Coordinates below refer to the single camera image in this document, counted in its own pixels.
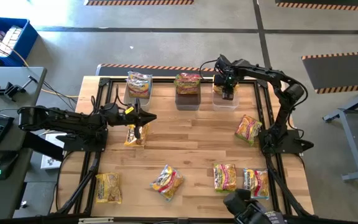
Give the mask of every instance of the blue plastic bin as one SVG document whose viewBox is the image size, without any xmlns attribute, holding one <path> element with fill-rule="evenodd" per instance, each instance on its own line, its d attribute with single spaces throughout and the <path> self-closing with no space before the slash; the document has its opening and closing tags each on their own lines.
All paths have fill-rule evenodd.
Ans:
<svg viewBox="0 0 358 224">
<path fill-rule="evenodd" d="M 7 32 L 12 26 L 17 26 L 23 29 L 13 49 L 24 59 L 26 59 L 27 56 L 29 56 L 35 40 L 37 40 L 38 33 L 31 26 L 28 19 L 12 19 L 0 17 L 1 31 Z M 10 57 L 0 57 L 0 59 L 4 62 L 5 66 L 21 67 L 24 64 L 20 57 L 17 56 L 14 52 L 11 52 Z"/>
</svg>

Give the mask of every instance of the yellow and black striped tape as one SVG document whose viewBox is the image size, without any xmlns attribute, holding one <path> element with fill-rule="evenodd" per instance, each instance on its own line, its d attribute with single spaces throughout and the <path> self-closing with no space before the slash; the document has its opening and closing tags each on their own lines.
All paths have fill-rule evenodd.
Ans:
<svg viewBox="0 0 358 224">
<path fill-rule="evenodd" d="M 342 93 L 347 91 L 358 91 L 358 85 L 353 86 L 339 86 L 339 87 L 330 87 L 330 88 L 320 88 L 315 90 L 317 94 L 325 93 Z"/>
<path fill-rule="evenodd" d="M 343 56 L 352 56 L 352 55 L 358 55 L 358 52 L 323 54 L 323 55 L 306 55 L 306 56 L 302 56 L 302 60 L 311 59 L 311 58 L 343 57 Z"/>
<path fill-rule="evenodd" d="M 307 3 L 293 3 L 293 2 L 279 2 L 276 3 L 278 7 L 297 7 L 303 9 L 337 9 L 337 10 L 351 10 L 358 11 L 358 6 L 343 6 L 332 4 L 307 4 Z"/>
<path fill-rule="evenodd" d="M 100 67 L 113 67 L 113 68 L 144 68 L 144 69 L 165 69 L 165 70 L 186 70 L 186 71 L 198 71 L 199 68 L 193 67 L 177 67 L 177 66 L 153 66 L 153 65 L 121 65 L 121 64 L 109 64 L 103 63 Z M 204 68 L 204 72 L 213 72 L 213 68 Z"/>
<path fill-rule="evenodd" d="M 86 0 L 86 6 L 156 6 L 156 5 L 189 5 L 194 0 Z"/>
</svg>

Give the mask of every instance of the gray desk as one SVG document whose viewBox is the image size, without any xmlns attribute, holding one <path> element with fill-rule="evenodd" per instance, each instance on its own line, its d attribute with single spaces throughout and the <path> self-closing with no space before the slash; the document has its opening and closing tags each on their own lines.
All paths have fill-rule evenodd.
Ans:
<svg viewBox="0 0 358 224">
<path fill-rule="evenodd" d="M 20 106 L 35 105 L 44 81 L 46 69 L 44 68 L 25 68 L 25 67 L 0 67 L 0 85 L 5 87 L 7 82 L 14 85 L 23 85 L 28 76 L 33 76 L 39 84 L 30 83 L 27 86 L 27 93 L 19 93 L 16 96 L 17 102 L 11 102 L 0 96 L 0 110 L 3 108 L 18 108 Z M 0 157 L 2 151 L 19 150 L 19 158 L 15 164 L 11 176 L 6 180 L 0 180 L 0 219 L 11 218 L 15 207 L 19 203 L 21 190 L 24 182 L 25 173 L 31 159 L 32 150 L 21 148 L 25 133 L 17 127 L 16 111 L 3 111 L 4 114 L 15 117 L 14 125 L 9 130 L 6 137 L 0 143 Z"/>
</svg>

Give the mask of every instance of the concrete floor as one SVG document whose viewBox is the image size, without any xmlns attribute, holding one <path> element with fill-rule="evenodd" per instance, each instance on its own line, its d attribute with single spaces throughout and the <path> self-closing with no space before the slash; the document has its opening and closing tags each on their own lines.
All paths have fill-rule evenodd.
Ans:
<svg viewBox="0 0 358 224">
<path fill-rule="evenodd" d="M 84 6 L 80 0 L 5 2 L 0 16 L 23 17 L 33 26 L 157 27 L 256 29 L 252 0 L 196 0 L 192 6 Z M 276 7 L 259 1 L 265 29 L 358 30 L 358 12 Z M 46 80 L 56 90 L 77 95 L 82 78 L 94 75 L 101 63 L 181 65 L 197 67 L 220 53 L 264 64 L 258 34 L 39 32 L 28 63 L 48 69 Z M 304 83 L 310 97 L 293 113 L 304 138 L 315 147 L 305 153 L 306 176 L 315 214 L 358 221 L 358 180 L 344 183 L 341 174 L 356 167 L 340 122 L 321 117 L 340 107 L 355 93 L 317 95 L 301 62 L 302 55 L 358 51 L 358 35 L 266 35 L 273 68 Z M 58 98 L 42 93 L 38 102 L 67 108 Z M 31 183 L 25 200 L 31 209 L 15 217 L 45 215 L 50 207 L 55 171 L 39 170 L 34 154 L 26 177 Z"/>
</svg>

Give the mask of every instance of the wooden tabletop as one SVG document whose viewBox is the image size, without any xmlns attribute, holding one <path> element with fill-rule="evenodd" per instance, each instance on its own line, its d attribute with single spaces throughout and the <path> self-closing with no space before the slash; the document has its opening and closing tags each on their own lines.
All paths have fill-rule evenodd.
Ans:
<svg viewBox="0 0 358 224">
<path fill-rule="evenodd" d="M 91 96 L 96 96 L 100 77 L 84 77 L 76 112 L 90 113 Z M 120 83 L 119 96 L 124 97 L 125 84 Z M 262 102 L 267 118 L 265 99 Z M 270 87 L 273 113 L 280 107 Z M 192 217 L 232 218 L 223 204 L 225 193 L 215 192 L 214 163 L 235 164 L 237 187 L 244 183 L 243 168 L 266 168 L 265 158 L 256 142 L 250 147 L 234 136 L 244 114 L 258 118 L 254 87 L 243 84 L 239 89 L 240 105 L 232 112 L 213 111 L 211 84 L 201 86 L 198 111 L 178 111 L 172 83 L 154 83 L 150 111 L 157 119 L 150 123 L 145 147 L 125 147 L 125 126 L 109 127 L 106 150 L 102 153 L 99 173 L 118 172 L 121 178 L 122 204 L 94 203 L 93 217 Z M 310 213 L 313 207 L 305 171 L 299 158 L 283 156 L 288 188 Z M 84 153 L 74 152 L 65 161 L 60 176 L 59 207 L 71 196 L 80 179 Z M 185 176 L 185 182 L 171 202 L 166 202 L 150 188 L 165 164 Z M 277 186 L 280 208 L 282 194 Z M 88 189 L 84 191 L 82 207 Z M 272 210 L 271 200 L 260 202 Z"/>
</svg>

